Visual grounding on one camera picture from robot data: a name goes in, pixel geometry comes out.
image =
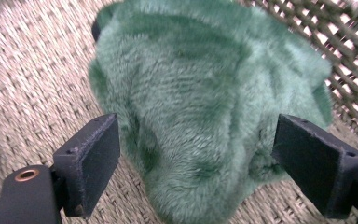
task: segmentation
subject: green fur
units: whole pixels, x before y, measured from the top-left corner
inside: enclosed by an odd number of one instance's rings
[[[270,157],[280,113],[332,120],[329,63],[259,9],[127,0],[97,22],[91,87],[118,113],[123,153],[167,223],[224,223],[281,179]]]

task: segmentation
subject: furry fabric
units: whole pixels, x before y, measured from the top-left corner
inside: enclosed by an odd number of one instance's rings
[[[126,0],[103,8],[89,81],[167,223],[224,223],[257,186],[280,113],[326,128],[330,64],[257,8]]]

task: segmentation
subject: screw hole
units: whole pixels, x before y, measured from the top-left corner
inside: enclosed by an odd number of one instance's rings
[[[76,152],[78,152],[78,150],[79,150],[78,147],[74,147],[74,148],[66,150],[66,154],[76,153]]]
[[[350,157],[355,157],[356,154],[354,154],[353,152],[347,152],[345,153],[347,156],[350,156]]]
[[[26,170],[16,175],[15,180],[18,182],[24,182],[30,179],[34,179],[37,175],[39,175],[39,171],[36,169]]]

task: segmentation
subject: wicker weave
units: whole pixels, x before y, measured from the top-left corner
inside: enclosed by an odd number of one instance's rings
[[[90,24],[98,9],[107,2],[110,0],[0,0],[0,190],[2,181],[14,170],[28,164],[51,165],[52,152],[86,122],[102,114],[90,93],[87,67],[94,52]],[[319,8],[319,3],[313,4],[311,1],[296,3],[304,8]],[[267,5],[274,9],[277,4],[270,1],[270,5]],[[286,15],[286,19],[282,20],[294,26],[296,11],[301,13],[302,9],[292,10],[288,2],[278,5],[282,6]],[[341,12],[333,10],[330,11],[331,17],[322,17],[336,20]],[[326,24],[311,25],[307,17],[298,18],[304,20],[303,23],[311,31]],[[329,42],[336,48],[343,48],[337,47],[342,46],[337,38],[329,37]],[[325,43],[318,44],[317,36],[311,35],[311,39],[315,46],[326,50],[323,47]],[[358,37],[353,40],[357,46]],[[336,75],[331,79],[330,86],[341,95],[336,97],[339,100],[337,115],[354,123],[351,123],[354,126],[345,125],[336,116],[331,132],[358,148],[358,138],[349,128],[357,130],[358,127],[357,107],[352,106],[358,102],[358,67],[352,69],[350,66],[350,60],[355,56],[347,56],[347,50],[339,52],[343,56],[340,59],[334,56],[337,58]],[[358,49],[349,52],[358,55]],[[334,55],[328,50],[325,54],[327,57]],[[346,64],[353,76],[339,73],[339,63]],[[347,88],[352,94],[345,93]],[[346,223],[353,223],[355,214]],[[86,222],[79,218],[66,218],[64,221]],[[145,197],[139,176],[124,158],[120,159],[88,223],[160,223]],[[292,181],[284,181],[259,188],[242,203],[230,223],[327,221]]]
[[[310,39],[333,63],[327,85],[335,110],[358,134],[358,1],[242,0],[265,8],[294,32]]]

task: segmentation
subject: woven wicker surface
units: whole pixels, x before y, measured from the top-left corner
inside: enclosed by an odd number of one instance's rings
[[[14,170],[51,165],[51,154],[102,114],[90,93],[87,67],[94,52],[90,24],[106,2],[0,1],[0,190]],[[358,148],[357,136],[340,119],[331,132]],[[346,222],[354,220],[352,215]],[[160,223],[124,158],[88,223]],[[259,188],[230,223],[326,221],[298,187],[284,181]]]
[[[266,9],[333,63],[327,81],[338,115],[358,134],[358,0],[241,0]]]

